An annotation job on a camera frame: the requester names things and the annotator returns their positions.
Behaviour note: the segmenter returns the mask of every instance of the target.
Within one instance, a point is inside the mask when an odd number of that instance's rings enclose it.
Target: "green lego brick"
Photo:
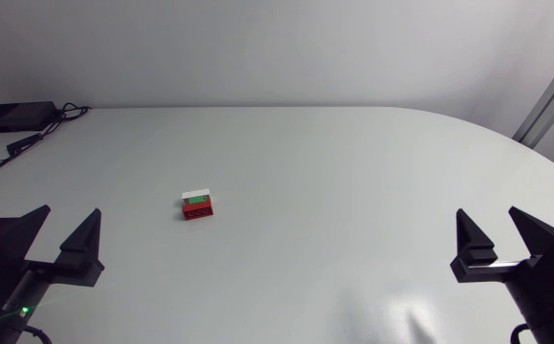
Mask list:
[[[188,204],[196,204],[205,201],[207,201],[207,196],[190,197],[188,199]]]

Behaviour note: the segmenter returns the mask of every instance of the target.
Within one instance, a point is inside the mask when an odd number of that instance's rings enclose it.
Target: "white table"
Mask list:
[[[215,216],[183,221],[206,187]],[[94,110],[0,170],[0,217],[43,204],[28,259],[103,213],[97,285],[52,286],[31,319],[54,343],[506,343],[506,288],[449,268],[456,210],[525,258],[507,210],[554,225],[554,164],[416,110]]]

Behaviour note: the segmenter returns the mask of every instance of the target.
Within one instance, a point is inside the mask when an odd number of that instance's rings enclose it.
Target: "black cable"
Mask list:
[[[32,334],[32,336],[39,337],[39,340],[41,340],[42,344],[52,344],[52,341],[50,340],[50,338],[48,337],[47,334],[45,334],[43,331],[41,331],[39,329],[36,329],[33,326],[27,325],[25,327],[24,332],[28,332],[28,333]]]
[[[527,324],[521,324],[515,327],[515,329],[513,329],[513,332],[510,334],[510,344],[522,344],[519,341],[519,333],[525,330],[529,330],[529,326],[527,326]]]
[[[77,105],[75,105],[71,102],[66,103],[58,111],[58,113],[54,117],[52,123],[50,123],[48,125],[48,127],[37,137],[36,140],[29,143],[24,148],[20,149],[20,151],[17,152],[16,154],[13,154],[13,155],[11,155],[7,158],[4,158],[4,159],[0,160],[0,168],[5,166],[8,162],[10,162],[10,161],[16,159],[17,157],[19,157],[22,153],[24,153],[24,152],[28,151],[29,149],[31,149],[34,145],[36,145],[38,142],[43,140],[49,134],[53,133],[60,126],[60,124],[62,122],[78,119],[78,118],[86,115],[86,113],[88,113],[88,111],[90,109],[92,109],[90,106],[77,106]],[[76,116],[67,117],[67,113],[71,112],[71,111],[79,111],[79,114],[77,114]]]

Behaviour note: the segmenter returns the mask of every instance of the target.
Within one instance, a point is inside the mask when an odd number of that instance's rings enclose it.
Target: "black box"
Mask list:
[[[57,114],[51,101],[0,104],[0,133],[44,130]]]

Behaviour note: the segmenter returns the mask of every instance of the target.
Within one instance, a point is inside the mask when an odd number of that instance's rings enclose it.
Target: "red lego brick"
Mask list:
[[[181,206],[181,212],[183,212],[183,217],[186,221],[211,216],[213,215],[211,200],[208,199],[205,202],[195,204],[184,204]]]

